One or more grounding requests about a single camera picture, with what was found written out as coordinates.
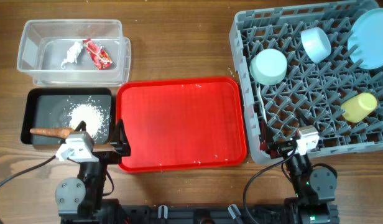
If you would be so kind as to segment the cooked white rice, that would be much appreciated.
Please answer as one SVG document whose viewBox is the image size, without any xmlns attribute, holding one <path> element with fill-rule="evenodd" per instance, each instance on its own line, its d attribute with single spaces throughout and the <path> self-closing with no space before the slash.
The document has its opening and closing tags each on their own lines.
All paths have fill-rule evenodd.
<svg viewBox="0 0 383 224">
<path fill-rule="evenodd" d="M 111 97 L 109 95 L 69 96 L 65 107 L 65 123 L 75 129 L 81 121 L 96 144 L 108 139 L 111 118 Z"/>
</svg>

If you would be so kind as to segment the orange carrot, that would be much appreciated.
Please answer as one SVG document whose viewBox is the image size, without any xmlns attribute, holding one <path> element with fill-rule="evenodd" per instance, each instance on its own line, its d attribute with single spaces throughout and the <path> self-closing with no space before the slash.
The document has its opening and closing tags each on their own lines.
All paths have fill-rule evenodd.
<svg viewBox="0 0 383 224">
<path fill-rule="evenodd" d="M 53 138 L 66 139 L 70 133 L 74 132 L 73 128 L 32 128 L 31 134 L 39 136 L 47 136 Z"/>
</svg>

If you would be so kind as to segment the white plastic spoon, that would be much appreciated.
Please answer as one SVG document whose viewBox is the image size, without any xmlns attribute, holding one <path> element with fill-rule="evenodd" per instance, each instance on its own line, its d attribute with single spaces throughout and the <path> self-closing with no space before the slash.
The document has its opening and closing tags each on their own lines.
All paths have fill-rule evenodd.
<svg viewBox="0 0 383 224">
<path fill-rule="evenodd" d="M 261 87 L 260 87 L 260 85 L 258 85 L 258 88 L 257 88 L 257 97 L 258 97 L 258 100 L 259 100 L 259 103 L 260 103 L 260 106 L 261 106 L 261 113 L 262 113 L 263 120 L 265 122 L 267 122 L 267 116 L 266 116 L 266 112 L 265 112 L 264 102 L 263 102 L 263 99 L 262 99 L 262 96 L 261 96 Z"/>
</svg>

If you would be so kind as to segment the red snack wrapper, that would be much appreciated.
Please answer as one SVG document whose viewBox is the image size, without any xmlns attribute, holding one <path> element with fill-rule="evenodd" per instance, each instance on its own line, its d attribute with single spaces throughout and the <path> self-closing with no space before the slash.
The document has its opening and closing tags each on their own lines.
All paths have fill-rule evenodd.
<svg viewBox="0 0 383 224">
<path fill-rule="evenodd" d="M 104 70 L 113 64 L 108 53 L 102 48 L 102 46 L 95 44 L 91 39 L 83 41 L 83 46 L 89 53 L 95 67 L 98 70 Z"/>
</svg>

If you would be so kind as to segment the white tissue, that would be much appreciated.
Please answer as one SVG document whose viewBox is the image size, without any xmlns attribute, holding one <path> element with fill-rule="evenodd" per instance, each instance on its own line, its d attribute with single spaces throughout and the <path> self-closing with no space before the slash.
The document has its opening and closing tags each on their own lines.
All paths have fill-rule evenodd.
<svg viewBox="0 0 383 224">
<path fill-rule="evenodd" d="M 65 69 L 67 63 L 77 63 L 78 56 L 83 50 L 83 44 L 81 42 L 75 42 L 68 50 L 67 57 L 61 63 L 61 69 Z"/>
</svg>

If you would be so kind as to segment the green bowl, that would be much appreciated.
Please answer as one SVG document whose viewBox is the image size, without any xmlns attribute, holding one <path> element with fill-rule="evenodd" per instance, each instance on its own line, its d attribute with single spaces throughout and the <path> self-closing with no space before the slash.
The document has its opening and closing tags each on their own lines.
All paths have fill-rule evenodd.
<svg viewBox="0 0 383 224">
<path fill-rule="evenodd" d="M 275 85 L 285 78 L 287 65 L 287 59 L 281 51 L 265 49 L 251 60 L 249 71 L 258 83 Z"/>
</svg>

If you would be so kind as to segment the yellow cup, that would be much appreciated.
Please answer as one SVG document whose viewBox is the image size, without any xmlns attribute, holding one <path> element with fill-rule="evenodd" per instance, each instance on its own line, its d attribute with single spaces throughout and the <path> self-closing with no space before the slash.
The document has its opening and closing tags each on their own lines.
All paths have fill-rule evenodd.
<svg viewBox="0 0 383 224">
<path fill-rule="evenodd" d="M 377 98 L 371 93 L 360 93 L 341 105 L 343 118 L 352 123 L 362 121 L 378 106 Z"/>
</svg>

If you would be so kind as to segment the small light blue bowl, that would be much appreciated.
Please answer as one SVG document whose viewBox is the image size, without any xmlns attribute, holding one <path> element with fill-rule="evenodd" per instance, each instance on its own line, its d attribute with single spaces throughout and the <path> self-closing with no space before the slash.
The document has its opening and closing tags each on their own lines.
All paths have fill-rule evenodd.
<svg viewBox="0 0 383 224">
<path fill-rule="evenodd" d="M 331 54 L 329 38 L 319 27 L 302 31 L 301 41 L 305 52 L 314 63 L 320 63 Z"/>
</svg>

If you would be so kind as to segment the light blue plate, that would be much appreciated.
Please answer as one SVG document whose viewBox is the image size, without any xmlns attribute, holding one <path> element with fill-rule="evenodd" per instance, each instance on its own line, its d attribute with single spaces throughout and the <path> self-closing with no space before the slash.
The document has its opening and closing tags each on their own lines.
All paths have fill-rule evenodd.
<svg viewBox="0 0 383 224">
<path fill-rule="evenodd" d="M 357 49 L 349 56 L 353 63 L 362 60 L 360 68 L 366 70 L 383 66 L 383 8 L 371 9 L 353 24 L 348 39 L 348 50 Z"/>
</svg>

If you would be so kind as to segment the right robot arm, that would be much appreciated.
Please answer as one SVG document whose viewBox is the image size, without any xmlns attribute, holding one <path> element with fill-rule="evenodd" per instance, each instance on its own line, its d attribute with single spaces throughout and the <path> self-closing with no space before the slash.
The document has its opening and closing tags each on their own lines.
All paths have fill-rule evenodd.
<svg viewBox="0 0 383 224">
<path fill-rule="evenodd" d="M 328 164 L 312 164 L 307 152 L 316 149 L 319 132 L 309 125 L 297 129 L 297 135 L 285 142 L 275 142 L 265 121 L 261 122 L 261 150 L 272 158 L 285 159 L 282 170 L 295 191 L 294 198 L 284 200 L 282 206 L 262 208 L 264 220 L 276 223 L 330 223 L 340 222 L 335 200 L 337 171 Z"/>
</svg>

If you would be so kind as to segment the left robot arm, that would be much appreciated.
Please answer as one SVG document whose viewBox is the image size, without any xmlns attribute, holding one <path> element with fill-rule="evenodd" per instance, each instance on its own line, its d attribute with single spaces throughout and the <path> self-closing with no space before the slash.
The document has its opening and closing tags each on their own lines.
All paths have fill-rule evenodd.
<svg viewBox="0 0 383 224">
<path fill-rule="evenodd" d="M 131 147 L 121 119 L 114 129 L 112 151 L 96 151 L 95 142 L 86 132 L 85 122 L 68 134 L 55 156 L 80 165 L 78 175 L 61 181 L 55 191 L 61 223 L 130 223 L 118 199 L 104 199 L 104 185 L 111 180 L 109 165 L 118 165 L 131 155 Z"/>
</svg>

